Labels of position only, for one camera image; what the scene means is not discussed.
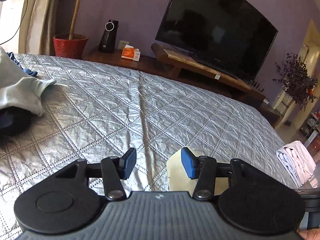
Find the person's right hand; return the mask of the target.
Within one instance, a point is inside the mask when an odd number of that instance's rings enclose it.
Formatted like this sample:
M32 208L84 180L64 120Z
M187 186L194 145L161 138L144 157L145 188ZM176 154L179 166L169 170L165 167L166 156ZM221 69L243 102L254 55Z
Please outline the person's right hand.
M320 240L320 228L299 231L298 234L304 240Z

